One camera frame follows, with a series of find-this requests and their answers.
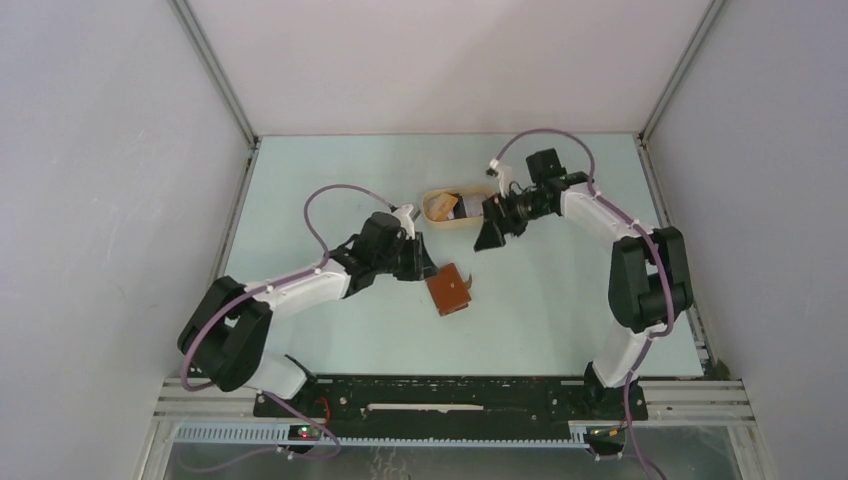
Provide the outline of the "brown leather card holder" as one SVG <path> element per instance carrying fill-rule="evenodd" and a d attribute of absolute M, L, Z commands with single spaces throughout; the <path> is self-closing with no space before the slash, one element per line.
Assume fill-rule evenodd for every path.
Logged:
<path fill-rule="evenodd" d="M 472 300 L 473 277 L 464 278 L 455 263 L 439 269 L 436 275 L 426 280 L 426 285 L 436 310 L 441 317 L 467 308 Z"/>

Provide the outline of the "beige oval tray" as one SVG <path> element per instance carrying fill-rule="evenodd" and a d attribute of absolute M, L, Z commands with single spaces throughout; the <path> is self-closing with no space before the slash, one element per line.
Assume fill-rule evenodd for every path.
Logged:
<path fill-rule="evenodd" d="M 451 194 L 459 194 L 469 195 L 469 194 L 486 194 L 489 197 L 492 197 L 496 194 L 496 190 L 493 187 L 483 184 L 476 185 L 466 185 L 460 187 L 449 187 L 449 188 L 441 188 L 441 189 L 433 189 L 427 191 L 423 197 L 421 198 L 421 209 L 423 215 L 427 222 L 435 229 L 457 229 L 457 228 L 467 228 L 467 227 L 479 227 L 483 223 L 484 216 L 480 217 L 472 217 L 472 218 L 463 218 L 458 220 L 445 220 L 443 222 L 433 222 L 428 219 L 426 214 L 425 202 L 434 195 L 437 195 L 440 192 L 448 192 Z"/>

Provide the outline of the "gold credit card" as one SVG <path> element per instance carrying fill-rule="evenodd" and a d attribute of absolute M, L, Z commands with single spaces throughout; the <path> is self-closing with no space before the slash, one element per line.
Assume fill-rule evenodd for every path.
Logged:
<path fill-rule="evenodd" d="M 425 202 L 426 214 L 433 222 L 449 220 L 459 198 L 448 192 L 440 192 Z"/>

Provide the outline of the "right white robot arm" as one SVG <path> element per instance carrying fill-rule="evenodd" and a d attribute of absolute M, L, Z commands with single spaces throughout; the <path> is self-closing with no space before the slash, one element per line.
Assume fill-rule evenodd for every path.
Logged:
<path fill-rule="evenodd" d="M 603 197 L 585 172 L 568 172 L 553 149 L 526 159 L 531 184 L 514 189 L 511 167 L 490 161 L 487 175 L 499 190 L 482 203 L 477 252 L 500 248 L 519 237 L 530 221 L 557 215 L 582 227 L 611 248 L 609 308 L 616 321 L 602 351 L 589 364 L 581 392 L 585 411 L 606 418 L 622 403 L 620 387 L 638 376 L 649 344 L 669 335 L 677 316 L 693 301 L 682 233 L 653 229 Z"/>

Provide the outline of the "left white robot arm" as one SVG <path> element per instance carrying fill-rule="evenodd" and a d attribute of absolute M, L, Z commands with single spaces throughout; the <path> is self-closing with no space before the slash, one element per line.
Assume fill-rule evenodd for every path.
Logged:
<path fill-rule="evenodd" d="M 179 351 L 223 392 L 242 387 L 270 392 L 290 415 L 308 414 L 316 403 L 311 374 L 293 357 L 267 351 L 272 324 L 351 297 L 379 275 L 406 282 L 435 276 L 415 227 L 419 214 L 412 204 L 375 212 L 319 265 L 286 277 L 248 284 L 230 276 L 216 279 L 178 337 Z"/>

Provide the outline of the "silver card in tray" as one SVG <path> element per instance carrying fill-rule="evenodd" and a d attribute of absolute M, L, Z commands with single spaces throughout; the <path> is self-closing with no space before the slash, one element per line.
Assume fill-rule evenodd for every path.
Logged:
<path fill-rule="evenodd" d="M 483 203 L 488 199 L 486 194 L 469 194 L 462 196 L 463 211 L 466 218 L 484 215 Z"/>

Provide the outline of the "black card in tray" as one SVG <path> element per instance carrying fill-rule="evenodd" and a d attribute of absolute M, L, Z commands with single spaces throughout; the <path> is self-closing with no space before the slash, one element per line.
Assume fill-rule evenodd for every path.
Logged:
<path fill-rule="evenodd" d="M 453 194 L 456 202 L 454 203 L 450 213 L 448 214 L 448 220 L 458 220 L 467 217 L 466 209 L 464 205 L 463 197 L 459 194 Z"/>

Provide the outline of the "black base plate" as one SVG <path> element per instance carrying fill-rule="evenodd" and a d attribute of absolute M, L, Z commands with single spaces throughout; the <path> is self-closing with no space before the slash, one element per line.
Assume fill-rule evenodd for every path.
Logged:
<path fill-rule="evenodd" d="M 602 392 L 578 377 L 320 375 L 290 404 L 336 436 L 513 440 L 644 421 L 644 400 L 638 385 Z"/>

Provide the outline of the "aluminium frame rail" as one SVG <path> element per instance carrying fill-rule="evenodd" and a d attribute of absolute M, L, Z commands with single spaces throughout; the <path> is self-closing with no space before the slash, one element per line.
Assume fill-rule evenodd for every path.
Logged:
<path fill-rule="evenodd" d="M 750 427 L 756 424 L 740 381 L 641 380 L 647 407 L 646 426 Z M 186 391 L 177 378 L 162 385 L 154 421 L 270 423 L 253 415 L 255 391 L 225 393 L 216 388 Z"/>

